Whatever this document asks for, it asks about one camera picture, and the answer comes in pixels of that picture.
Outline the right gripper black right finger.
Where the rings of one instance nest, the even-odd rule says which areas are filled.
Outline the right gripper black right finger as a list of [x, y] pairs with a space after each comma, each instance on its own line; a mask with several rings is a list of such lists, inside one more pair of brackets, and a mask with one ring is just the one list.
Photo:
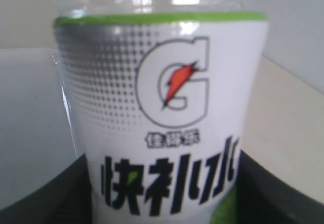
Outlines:
[[323, 223], [323, 204], [281, 181], [241, 152], [237, 189], [238, 223]]

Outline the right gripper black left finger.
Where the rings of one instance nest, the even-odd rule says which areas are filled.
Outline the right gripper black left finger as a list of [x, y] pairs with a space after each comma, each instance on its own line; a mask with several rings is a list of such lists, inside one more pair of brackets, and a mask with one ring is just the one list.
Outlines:
[[92, 223], [86, 156], [39, 190], [1, 210], [1, 223]]

